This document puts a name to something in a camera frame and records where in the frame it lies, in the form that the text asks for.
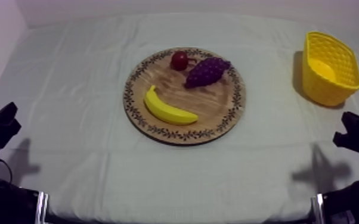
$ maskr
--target plastic basket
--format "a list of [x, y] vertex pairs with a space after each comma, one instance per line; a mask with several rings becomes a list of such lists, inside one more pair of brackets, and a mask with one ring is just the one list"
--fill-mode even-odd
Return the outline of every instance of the plastic basket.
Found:
[[355, 54], [333, 36], [307, 33], [302, 67], [304, 92], [319, 104], [338, 105], [359, 90]]

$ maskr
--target toy fruit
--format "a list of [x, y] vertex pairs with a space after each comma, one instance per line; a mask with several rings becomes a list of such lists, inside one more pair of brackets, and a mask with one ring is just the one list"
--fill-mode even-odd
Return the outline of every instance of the toy fruit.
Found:
[[198, 63], [189, 71], [185, 88], [207, 86], [220, 80], [224, 71], [229, 69], [231, 63], [221, 58], [211, 57]]
[[189, 61], [196, 61], [196, 59], [188, 58], [184, 51], [177, 51], [171, 57], [171, 67], [176, 71], [183, 71], [187, 69]]
[[146, 107], [151, 114], [158, 119], [173, 125], [189, 125], [190, 123], [197, 121], [198, 116], [196, 114], [172, 107], [161, 101], [154, 91], [155, 88], [156, 87], [152, 85], [146, 92], [144, 98]]

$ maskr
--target round wooden plate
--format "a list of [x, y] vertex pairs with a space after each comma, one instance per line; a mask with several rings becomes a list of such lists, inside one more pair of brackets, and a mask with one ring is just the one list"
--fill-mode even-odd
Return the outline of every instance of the round wooden plate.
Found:
[[[160, 142], [196, 145], [219, 138], [242, 115], [245, 86], [241, 76], [231, 65], [218, 82], [185, 89], [183, 84], [193, 66], [186, 71], [171, 69], [171, 56], [175, 51], [185, 51], [188, 57], [198, 62], [209, 57], [220, 57], [198, 48], [172, 48], [149, 56], [136, 66], [126, 81], [123, 95], [125, 112], [142, 133]], [[156, 85], [156, 93], [163, 102], [197, 114], [198, 121], [178, 126], [155, 118], [143, 101], [151, 85]]]

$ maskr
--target yellow banana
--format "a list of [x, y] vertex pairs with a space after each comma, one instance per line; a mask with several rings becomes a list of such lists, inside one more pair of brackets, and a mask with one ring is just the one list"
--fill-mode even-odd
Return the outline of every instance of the yellow banana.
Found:
[[149, 91], [146, 92], [144, 98], [145, 104], [151, 114], [173, 125], [188, 125], [197, 121], [198, 116], [196, 114], [172, 107], [161, 101], [154, 91], [155, 88], [156, 86], [152, 85]]

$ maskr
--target grape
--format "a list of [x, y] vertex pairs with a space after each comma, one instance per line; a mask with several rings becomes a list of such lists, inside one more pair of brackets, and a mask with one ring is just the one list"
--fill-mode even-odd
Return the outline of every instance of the grape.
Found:
[[230, 66], [229, 61], [224, 61], [221, 58], [207, 58], [189, 71], [185, 87], [194, 88], [213, 84], [220, 80], [224, 71], [229, 69]]

